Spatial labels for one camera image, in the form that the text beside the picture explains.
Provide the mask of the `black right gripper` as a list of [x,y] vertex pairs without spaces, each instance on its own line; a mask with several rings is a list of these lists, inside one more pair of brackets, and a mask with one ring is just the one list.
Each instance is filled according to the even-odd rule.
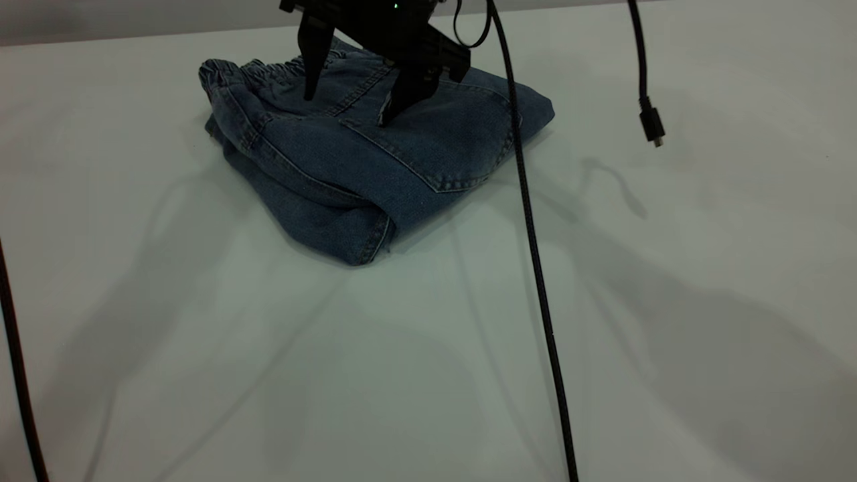
[[469,50],[429,24],[437,1],[282,1],[299,11],[298,46],[305,73],[304,100],[312,100],[337,31],[390,60],[398,76],[386,96],[378,125],[386,127],[414,104],[428,100],[440,71],[460,82],[469,71]]

